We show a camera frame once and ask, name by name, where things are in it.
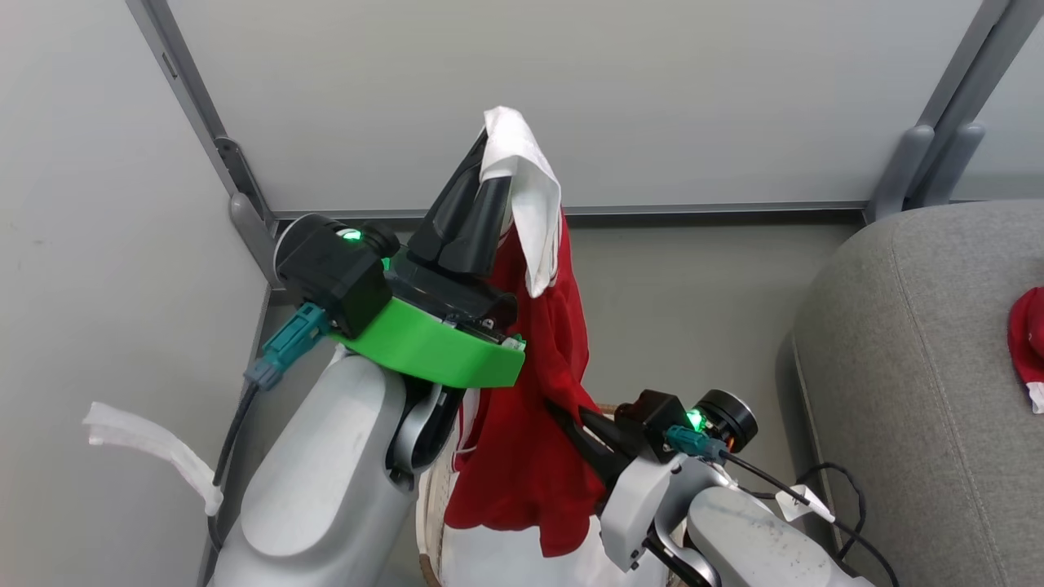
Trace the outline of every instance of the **green 3d-printed part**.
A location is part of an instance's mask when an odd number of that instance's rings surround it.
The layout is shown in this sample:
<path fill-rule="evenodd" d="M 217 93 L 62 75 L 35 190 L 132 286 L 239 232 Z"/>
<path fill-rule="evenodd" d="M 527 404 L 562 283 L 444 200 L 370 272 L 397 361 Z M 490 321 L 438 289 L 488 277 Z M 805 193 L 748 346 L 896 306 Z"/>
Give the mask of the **green 3d-printed part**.
<path fill-rule="evenodd" d="M 525 353 L 447 326 L 393 298 L 358 338 L 331 338 L 392 371 L 451 388 L 509 388 Z"/>

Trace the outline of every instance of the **teal cable connector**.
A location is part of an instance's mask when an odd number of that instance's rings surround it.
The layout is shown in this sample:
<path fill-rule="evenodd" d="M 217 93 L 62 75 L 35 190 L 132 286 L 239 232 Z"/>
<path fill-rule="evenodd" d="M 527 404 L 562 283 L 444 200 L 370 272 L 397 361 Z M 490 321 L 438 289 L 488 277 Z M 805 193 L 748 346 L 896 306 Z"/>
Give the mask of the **teal cable connector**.
<path fill-rule="evenodd" d="M 330 320 L 323 308 L 308 302 L 301 306 L 275 336 L 262 347 L 263 356 L 243 373 L 246 380 L 256 383 L 261 391 L 276 386 L 305 353 L 315 348 L 316 343 L 330 332 Z"/>

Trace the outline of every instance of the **white wall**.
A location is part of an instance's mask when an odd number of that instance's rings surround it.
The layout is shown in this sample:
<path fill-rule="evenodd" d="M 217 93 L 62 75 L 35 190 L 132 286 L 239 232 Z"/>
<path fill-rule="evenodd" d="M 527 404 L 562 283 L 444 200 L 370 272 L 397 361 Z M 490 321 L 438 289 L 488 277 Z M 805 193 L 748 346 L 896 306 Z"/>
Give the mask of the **white wall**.
<path fill-rule="evenodd" d="M 265 282 L 121 0 L 0 2 L 0 585 L 184 587 L 203 502 L 87 444 L 100 400 L 214 463 Z"/>
<path fill-rule="evenodd" d="M 865 202 L 981 0 L 169 3 L 271 208 L 360 211 L 426 210 L 498 104 L 566 206 Z"/>

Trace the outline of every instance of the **red and white object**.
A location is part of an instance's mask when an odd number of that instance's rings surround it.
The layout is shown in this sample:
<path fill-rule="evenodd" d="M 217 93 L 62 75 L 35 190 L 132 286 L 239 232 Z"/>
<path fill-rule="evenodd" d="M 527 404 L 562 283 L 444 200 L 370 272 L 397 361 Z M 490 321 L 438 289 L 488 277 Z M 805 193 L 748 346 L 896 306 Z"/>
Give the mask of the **red and white object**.
<path fill-rule="evenodd" d="M 1007 348 L 1034 414 L 1044 414 L 1044 288 L 1034 287 L 1012 306 Z"/>
<path fill-rule="evenodd" d="M 487 112 L 485 130 L 481 179 L 513 177 L 512 221 L 490 283 L 518 297 L 508 333 L 526 341 L 526 360 L 514 386 L 482 390 L 465 402 L 446 525 L 539 527 L 543 556 L 560 557 L 584 543 L 604 491 L 545 405 L 552 401 L 577 419 L 578 406 L 596 408 L 580 385 L 587 327 L 554 172 L 518 112 Z"/>

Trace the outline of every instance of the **white cloth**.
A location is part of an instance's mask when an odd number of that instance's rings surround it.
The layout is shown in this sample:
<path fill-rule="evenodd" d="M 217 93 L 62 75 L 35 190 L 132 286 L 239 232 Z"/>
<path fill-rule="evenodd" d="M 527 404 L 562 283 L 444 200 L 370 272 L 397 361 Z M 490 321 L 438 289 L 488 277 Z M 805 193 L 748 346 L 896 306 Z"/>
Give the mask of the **white cloth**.
<path fill-rule="evenodd" d="M 526 290 L 539 298 L 554 283 L 562 240 L 562 187 L 517 110 L 485 111 L 485 152 L 479 181 L 513 177 L 511 220 L 526 262 Z"/>
<path fill-rule="evenodd" d="M 170 463 L 204 499 L 204 511 L 213 516 L 221 507 L 221 489 L 212 485 L 214 471 L 192 452 L 184 442 L 163 426 L 116 409 L 100 402 L 91 402 L 84 418 L 87 442 L 92 445 L 112 444 L 134 448 Z"/>

